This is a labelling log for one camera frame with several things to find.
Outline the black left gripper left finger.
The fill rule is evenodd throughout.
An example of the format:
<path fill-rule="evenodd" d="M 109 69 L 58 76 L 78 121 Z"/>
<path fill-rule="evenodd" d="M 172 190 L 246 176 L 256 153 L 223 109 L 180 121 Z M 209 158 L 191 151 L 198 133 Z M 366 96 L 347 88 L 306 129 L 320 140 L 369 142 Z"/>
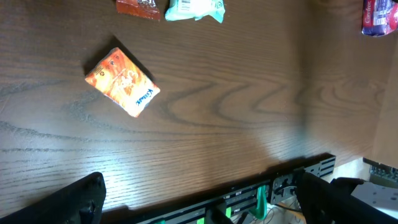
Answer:
<path fill-rule="evenodd" d="M 103 175 L 94 172 L 26 208 L 1 218 L 1 224 L 99 223 L 105 197 Z"/>

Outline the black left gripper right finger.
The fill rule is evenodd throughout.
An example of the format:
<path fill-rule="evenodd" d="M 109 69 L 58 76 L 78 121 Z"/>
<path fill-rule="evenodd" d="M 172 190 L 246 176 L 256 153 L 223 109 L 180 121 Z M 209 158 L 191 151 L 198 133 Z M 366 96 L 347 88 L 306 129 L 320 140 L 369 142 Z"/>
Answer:
<path fill-rule="evenodd" d="M 304 172 L 297 180 L 296 195 L 307 223 L 397 223 L 397 219 L 354 197 L 365 180 L 339 177 L 327 182 Z"/>

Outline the small orange snack packet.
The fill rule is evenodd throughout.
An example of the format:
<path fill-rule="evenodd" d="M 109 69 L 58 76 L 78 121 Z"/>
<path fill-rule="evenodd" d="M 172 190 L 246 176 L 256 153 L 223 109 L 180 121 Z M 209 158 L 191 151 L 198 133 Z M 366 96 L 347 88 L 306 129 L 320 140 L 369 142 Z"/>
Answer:
<path fill-rule="evenodd" d="M 118 47 L 112 49 L 85 81 L 138 117 L 160 88 Z"/>

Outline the orange brown candy bar wrapper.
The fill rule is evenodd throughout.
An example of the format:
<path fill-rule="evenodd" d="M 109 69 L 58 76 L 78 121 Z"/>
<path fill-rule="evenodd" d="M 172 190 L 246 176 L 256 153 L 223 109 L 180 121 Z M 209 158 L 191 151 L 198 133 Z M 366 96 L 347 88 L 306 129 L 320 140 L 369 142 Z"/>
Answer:
<path fill-rule="evenodd" d="M 159 21 L 159 8 L 154 0 L 116 0 L 116 10 L 121 14 Z"/>

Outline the teal snack packet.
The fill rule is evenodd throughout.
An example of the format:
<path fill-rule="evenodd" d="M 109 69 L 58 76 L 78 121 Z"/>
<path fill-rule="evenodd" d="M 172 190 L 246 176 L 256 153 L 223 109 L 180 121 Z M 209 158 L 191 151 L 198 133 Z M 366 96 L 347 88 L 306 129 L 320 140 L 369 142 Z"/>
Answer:
<path fill-rule="evenodd" d="M 222 23 L 224 14 L 223 0 L 170 0 L 165 19 L 167 21 L 185 19 L 197 21 L 205 16 L 211 16 L 217 22 Z"/>

